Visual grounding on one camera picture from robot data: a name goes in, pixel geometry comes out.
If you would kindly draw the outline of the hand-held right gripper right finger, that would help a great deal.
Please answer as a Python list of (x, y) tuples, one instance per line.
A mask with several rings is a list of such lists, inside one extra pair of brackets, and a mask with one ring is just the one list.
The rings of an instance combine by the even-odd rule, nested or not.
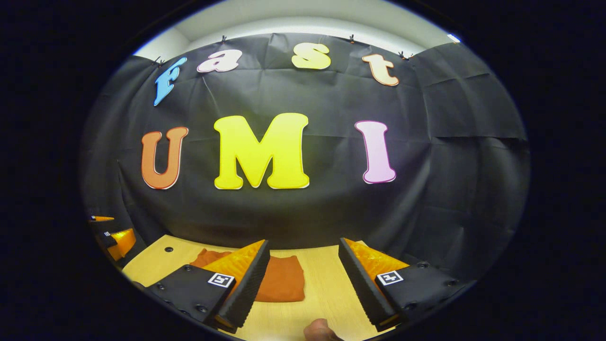
[(378, 332), (409, 327), (444, 308), (474, 282), (420, 261), (409, 265), (365, 244), (341, 238), (339, 259)]

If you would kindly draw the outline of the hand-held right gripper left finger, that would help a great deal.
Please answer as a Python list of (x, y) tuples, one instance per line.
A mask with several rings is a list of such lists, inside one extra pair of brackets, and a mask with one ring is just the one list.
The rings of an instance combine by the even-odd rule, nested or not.
[(203, 267), (180, 266), (144, 291), (196, 324), (233, 334), (244, 326), (269, 261), (269, 242), (260, 240)]

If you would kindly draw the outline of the orange button-up shirt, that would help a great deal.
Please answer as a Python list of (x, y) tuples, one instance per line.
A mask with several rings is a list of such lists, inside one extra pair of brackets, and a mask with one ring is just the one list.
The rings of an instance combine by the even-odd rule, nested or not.
[[(229, 274), (240, 281), (253, 256), (232, 256), (232, 254), (229, 251), (216, 252), (203, 249), (190, 265)], [(286, 258), (271, 256), (255, 301), (266, 303), (300, 302), (305, 300), (304, 287), (304, 271), (296, 256)]]

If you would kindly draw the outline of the black backdrop cloth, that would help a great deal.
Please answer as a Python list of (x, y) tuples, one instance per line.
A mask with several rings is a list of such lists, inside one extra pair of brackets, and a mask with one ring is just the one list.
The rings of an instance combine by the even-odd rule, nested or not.
[(517, 106), (467, 47), (403, 60), (310, 33), (128, 58), (99, 92), (80, 161), (88, 215), (145, 245), (346, 237), (462, 281), (506, 248), (529, 179)]

